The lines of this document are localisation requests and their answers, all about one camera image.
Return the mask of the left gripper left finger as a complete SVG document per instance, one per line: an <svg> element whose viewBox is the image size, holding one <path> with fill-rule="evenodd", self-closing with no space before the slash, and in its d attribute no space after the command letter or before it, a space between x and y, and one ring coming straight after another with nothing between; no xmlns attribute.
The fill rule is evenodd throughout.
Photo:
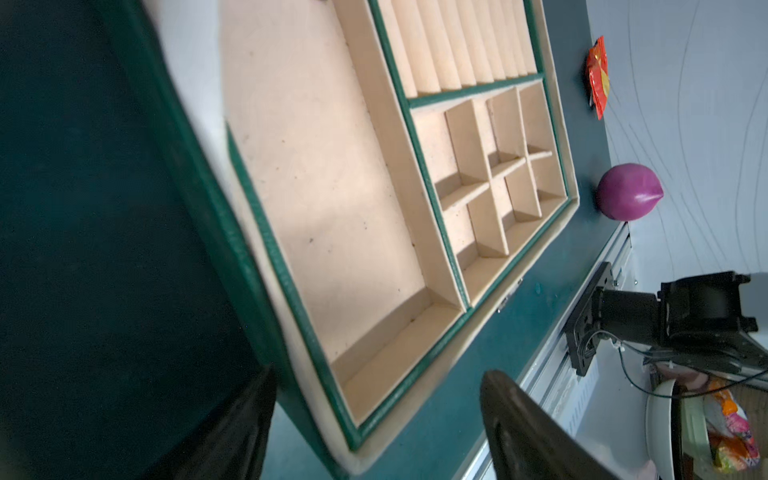
<svg viewBox="0 0 768 480"><path fill-rule="evenodd" d="M258 479L276 405L277 378L266 367L219 404L144 479Z"/></svg>

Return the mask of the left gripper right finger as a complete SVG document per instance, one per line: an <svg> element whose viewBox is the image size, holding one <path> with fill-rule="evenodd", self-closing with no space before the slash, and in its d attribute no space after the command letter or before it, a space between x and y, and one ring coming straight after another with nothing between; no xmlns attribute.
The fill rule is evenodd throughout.
<svg viewBox="0 0 768 480"><path fill-rule="evenodd" d="M489 370L483 374L480 406L498 479L615 477L506 373Z"/></svg>

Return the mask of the green jewelry box beige lining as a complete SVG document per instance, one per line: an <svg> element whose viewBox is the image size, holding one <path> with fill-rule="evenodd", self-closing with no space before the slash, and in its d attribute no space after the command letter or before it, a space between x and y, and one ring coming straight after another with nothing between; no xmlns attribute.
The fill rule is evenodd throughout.
<svg viewBox="0 0 768 480"><path fill-rule="evenodd" d="M579 204L539 1L98 1L279 402L365 473Z"/></svg>

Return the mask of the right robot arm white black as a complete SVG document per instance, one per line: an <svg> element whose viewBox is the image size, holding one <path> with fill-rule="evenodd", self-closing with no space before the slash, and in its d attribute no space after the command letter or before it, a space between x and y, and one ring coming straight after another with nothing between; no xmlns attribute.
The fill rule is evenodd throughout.
<svg viewBox="0 0 768 480"><path fill-rule="evenodd" d="M735 271L661 284L656 293L600 289L592 307L602 335L645 346L648 363L707 373L767 374L767 282Z"/></svg>

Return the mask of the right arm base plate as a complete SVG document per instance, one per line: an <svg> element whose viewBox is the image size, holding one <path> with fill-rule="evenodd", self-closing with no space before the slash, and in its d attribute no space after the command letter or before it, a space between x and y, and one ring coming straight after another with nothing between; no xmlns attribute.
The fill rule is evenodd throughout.
<svg viewBox="0 0 768 480"><path fill-rule="evenodd" d="M587 374L597 351L592 335L599 330L600 321L595 319L594 304L599 290L613 289L611 267L606 261L599 265L564 326L571 366L580 377Z"/></svg>

